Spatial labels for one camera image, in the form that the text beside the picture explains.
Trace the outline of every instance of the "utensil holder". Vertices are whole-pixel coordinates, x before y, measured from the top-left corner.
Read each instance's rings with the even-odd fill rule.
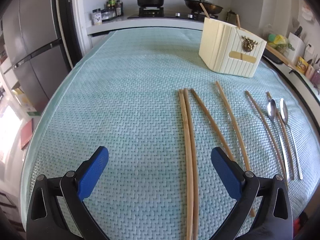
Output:
[[[254,42],[251,51],[249,38]],[[253,77],[267,42],[257,35],[229,23],[204,19],[199,55],[212,71]]]

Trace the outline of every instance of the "spoon handle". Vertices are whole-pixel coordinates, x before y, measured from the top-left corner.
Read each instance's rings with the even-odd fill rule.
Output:
[[[296,143],[295,143],[295,141],[294,141],[294,137],[293,137],[293,134],[292,134],[292,132],[291,132],[291,128],[290,128],[289,125],[288,125],[288,128],[289,128],[289,132],[290,132],[291,137],[292,137],[294,150],[295,150],[295,152],[296,152],[296,159],[297,159],[297,166],[298,166],[298,171],[299,171],[299,178],[300,178],[300,179],[303,179],[302,170],[301,170],[301,166],[300,166],[300,161],[299,161],[299,157],[298,157],[297,146],[296,146]]]
[[[279,139],[280,139],[280,144],[281,144],[281,148],[282,148],[282,154],[283,154],[283,160],[284,160],[284,167],[285,167],[285,174],[287,176],[287,179],[289,180],[289,167],[288,167],[288,160],[287,160],[287,156],[286,156],[286,153],[285,153],[285,148],[284,148],[284,144],[283,144],[283,141],[282,141],[282,138],[280,136],[280,133],[276,127],[276,124],[275,122],[273,122],[275,128],[276,128],[276,132],[279,136]]]

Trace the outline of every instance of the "table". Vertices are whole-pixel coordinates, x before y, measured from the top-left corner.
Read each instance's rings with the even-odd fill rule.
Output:
[[[244,91],[249,90],[262,109],[266,91],[277,103],[285,99],[304,176],[289,182],[293,215],[300,214],[320,178],[320,146],[306,114],[276,72],[262,62],[251,79],[209,70],[198,56],[200,39],[201,31],[189,29],[119,30],[77,64],[52,97],[30,142],[20,194],[24,224],[36,177],[75,170],[103,145],[109,149],[109,163],[84,202],[110,239],[184,238],[186,163],[178,89],[196,90],[244,168],[215,81],[228,97],[257,176],[271,178],[281,169]],[[221,143],[191,96],[190,103],[199,173],[199,239],[209,239],[235,201],[210,160],[212,148]],[[76,232],[65,206],[62,211]],[[248,218],[242,233],[251,222]]]

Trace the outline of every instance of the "metal screw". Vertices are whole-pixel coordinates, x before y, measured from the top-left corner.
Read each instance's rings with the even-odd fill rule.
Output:
[[[248,178],[252,178],[253,177],[253,172],[252,171],[246,171],[244,173]]]
[[[43,174],[40,174],[38,177],[37,177],[37,180],[43,180],[44,179],[44,175]]]
[[[68,171],[67,174],[66,174],[66,176],[67,176],[68,178],[71,178],[71,177],[73,177],[74,175],[75,175],[75,172],[74,172],[74,171]]]
[[[282,178],[282,176],[281,176],[280,174],[277,174],[277,175],[276,175],[276,179],[277,179],[277,180],[283,180],[283,178]]]

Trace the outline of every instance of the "gold ornament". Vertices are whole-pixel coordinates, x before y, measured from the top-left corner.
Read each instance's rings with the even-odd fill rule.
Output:
[[[245,52],[251,52],[254,49],[254,46],[258,44],[257,42],[247,38],[246,36],[242,36],[242,39],[244,39],[244,41],[242,42],[242,49]]]

